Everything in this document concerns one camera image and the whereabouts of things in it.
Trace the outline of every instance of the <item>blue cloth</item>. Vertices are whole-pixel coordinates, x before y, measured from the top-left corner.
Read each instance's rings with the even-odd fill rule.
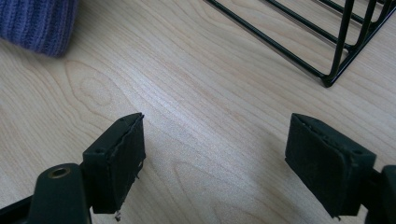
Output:
[[[62,56],[78,0],[0,0],[0,37],[25,49]]]

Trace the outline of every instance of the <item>light wood surface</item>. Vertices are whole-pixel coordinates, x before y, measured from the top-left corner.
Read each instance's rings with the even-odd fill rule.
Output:
[[[220,2],[329,69],[333,47],[261,1]],[[339,17],[316,1],[283,3],[337,32]],[[377,170],[396,163],[395,39],[393,17],[325,89],[203,0],[81,0],[64,57],[0,41],[0,207],[142,112],[148,158],[122,223],[363,223],[364,208],[331,219],[284,162],[290,115],[371,149]]]

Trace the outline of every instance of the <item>purple beanie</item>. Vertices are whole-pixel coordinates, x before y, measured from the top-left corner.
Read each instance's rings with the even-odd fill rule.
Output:
[[[64,54],[78,0],[0,0],[0,37],[52,57]]]

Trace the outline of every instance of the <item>tabletop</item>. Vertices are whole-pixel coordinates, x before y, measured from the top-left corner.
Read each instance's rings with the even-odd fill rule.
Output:
[[[334,47],[268,4],[220,2],[330,68]],[[317,1],[280,2],[337,32],[339,15]],[[363,223],[364,207],[332,219],[285,163],[290,116],[321,119],[372,150],[378,171],[396,163],[395,39],[393,16],[326,89],[205,0],[81,0],[62,58],[0,41],[0,207],[142,112],[147,158],[121,223]]]

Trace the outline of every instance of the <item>wood grain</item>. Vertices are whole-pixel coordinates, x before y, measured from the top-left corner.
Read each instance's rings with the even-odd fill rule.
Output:
[[[262,2],[221,3],[318,68],[331,64],[331,46]],[[315,1],[283,3],[336,32],[339,18]],[[378,170],[396,163],[394,39],[395,17],[324,89],[203,0],[82,0],[64,57],[0,41],[0,207],[31,195],[45,169],[80,163],[117,118],[143,112],[148,158],[123,223],[340,223],[284,162],[290,115],[371,149]]]

